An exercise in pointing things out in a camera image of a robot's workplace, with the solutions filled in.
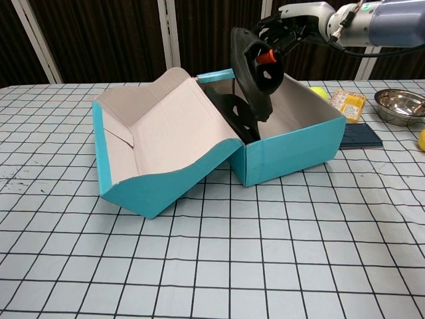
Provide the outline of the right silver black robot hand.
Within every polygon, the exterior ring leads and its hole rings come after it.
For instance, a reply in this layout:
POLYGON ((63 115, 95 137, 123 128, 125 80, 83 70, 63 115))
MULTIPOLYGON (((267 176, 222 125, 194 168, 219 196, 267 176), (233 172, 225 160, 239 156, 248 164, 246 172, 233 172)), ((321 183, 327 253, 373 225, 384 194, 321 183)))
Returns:
POLYGON ((326 45, 328 22, 334 14, 334 8, 324 1, 281 6, 252 30, 269 46, 260 51, 256 62, 271 64, 282 60, 302 42, 326 45))

